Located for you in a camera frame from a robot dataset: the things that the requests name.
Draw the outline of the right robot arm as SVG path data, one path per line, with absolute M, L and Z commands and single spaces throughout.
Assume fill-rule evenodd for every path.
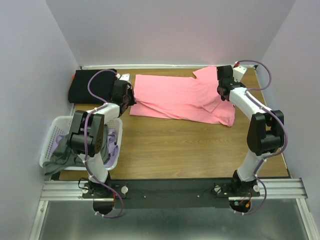
M 230 183 L 230 191 L 241 196 L 247 192 L 248 184 L 254 184 L 267 159 L 274 157 L 278 149 L 286 145 L 284 114 L 265 106 L 241 82 L 247 68 L 224 65 L 218 66 L 216 71 L 217 93 L 221 100 L 238 107 L 250 120 L 246 137 L 248 152 Z

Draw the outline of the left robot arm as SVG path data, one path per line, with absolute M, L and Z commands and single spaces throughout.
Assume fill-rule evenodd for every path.
M 101 198 L 111 191 L 111 185 L 106 182 L 109 173 L 101 156 L 105 125 L 135 103 L 132 84 L 127 80 L 116 80 L 110 99 L 103 105 L 88 111 L 77 110 L 73 115 L 67 145 L 77 155 L 84 155 L 82 162 L 89 180 L 95 182 L 93 191 Z

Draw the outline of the pink t shirt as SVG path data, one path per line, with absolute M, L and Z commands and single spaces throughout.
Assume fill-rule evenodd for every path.
M 192 77 L 138 74 L 133 88 L 136 104 L 130 115 L 231 127 L 235 107 L 221 100 L 217 87 L 215 66 L 198 69 Z

